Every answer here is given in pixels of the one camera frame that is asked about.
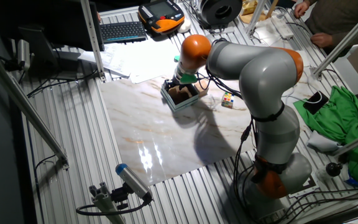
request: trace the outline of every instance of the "hand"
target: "hand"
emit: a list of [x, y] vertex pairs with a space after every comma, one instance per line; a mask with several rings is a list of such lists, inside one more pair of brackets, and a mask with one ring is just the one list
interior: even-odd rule
[[304, 0], [303, 3], [297, 4], [295, 6], [295, 10], [293, 11], [293, 15], [295, 18], [299, 19], [301, 16], [305, 15], [306, 10], [309, 9], [310, 2], [307, 0]]
[[318, 33], [310, 37], [312, 43], [320, 48], [325, 48], [333, 45], [333, 37], [329, 34]]

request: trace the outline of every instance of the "metal pole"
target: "metal pole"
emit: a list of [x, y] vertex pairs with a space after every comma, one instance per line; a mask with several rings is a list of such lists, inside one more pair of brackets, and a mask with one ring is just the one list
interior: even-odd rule
[[55, 137], [49, 131], [47, 125], [42, 121], [37, 110], [31, 105], [28, 97], [24, 94], [20, 84], [16, 79], [9, 75], [0, 61], [0, 84], [5, 88], [15, 104], [24, 113], [25, 117], [31, 122], [34, 128], [41, 135], [42, 139], [48, 144], [51, 150], [57, 155], [63, 164], [63, 168], [68, 168], [66, 152], [60, 147]]
[[335, 49], [321, 62], [321, 64], [313, 72], [313, 76], [317, 77], [318, 80], [321, 79], [321, 72], [326, 69], [328, 64], [330, 64], [348, 44], [358, 35], [358, 23], [353, 27], [353, 29], [342, 39], [342, 41], [335, 47]]
[[96, 66], [98, 67], [99, 77], [103, 82], [106, 81], [106, 77], [104, 76], [104, 68], [103, 68], [102, 56], [100, 55], [98, 38], [96, 37], [96, 32], [94, 30], [90, 2], [88, 0], [81, 0], [81, 6], [84, 12], [85, 22], [87, 24], [89, 39], [91, 40]]
[[353, 150], [358, 147], [358, 139], [352, 141], [351, 143], [345, 145], [344, 147], [338, 149], [337, 151], [333, 152], [333, 156], [338, 157], [346, 152], [349, 152], [350, 150]]
[[246, 34], [252, 39], [252, 36], [254, 34], [255, 25], [259, 20], [259, 17], [264, 10], [265, 4], [267, 0], [259, 0], [258, 5], [256, 6], [256, 9], [254, 11], [254, 15], [252, 15], [251, 21], [249, 22], [247, 28], [246, 28]]

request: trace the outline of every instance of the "blue cap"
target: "blue cap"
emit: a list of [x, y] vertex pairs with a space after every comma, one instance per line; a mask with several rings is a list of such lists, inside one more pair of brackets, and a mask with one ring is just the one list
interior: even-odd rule
[[119, 175], [127, 166], [127, 164], [118, 164], [116, 166], [116, 173]]

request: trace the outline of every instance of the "green cloth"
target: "green cloth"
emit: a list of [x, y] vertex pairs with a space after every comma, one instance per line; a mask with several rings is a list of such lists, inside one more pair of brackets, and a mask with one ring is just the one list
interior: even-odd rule
[[[312, 130], [342, 144], [358, 138], [358, 99], [346, 88], [333, 86], [329, 102], [314, 115], [303, 104], [303, 101], [294, 103]], [[358, 181], [358, 147], [349, 152], [349, 171]]]

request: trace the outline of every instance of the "person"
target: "person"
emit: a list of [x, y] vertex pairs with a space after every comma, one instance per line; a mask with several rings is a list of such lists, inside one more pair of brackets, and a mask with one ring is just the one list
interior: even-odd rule
[[[304, 0], [295, 6], [294, 16], [298, 19], [304, 16], [314, 3], [316, 5], [305, 23], [313, 33], [312, 43], [328, 55], [358, 23], [358, 0]], [[355, 44], [358, 44], [358, 35], [340, 56]]]

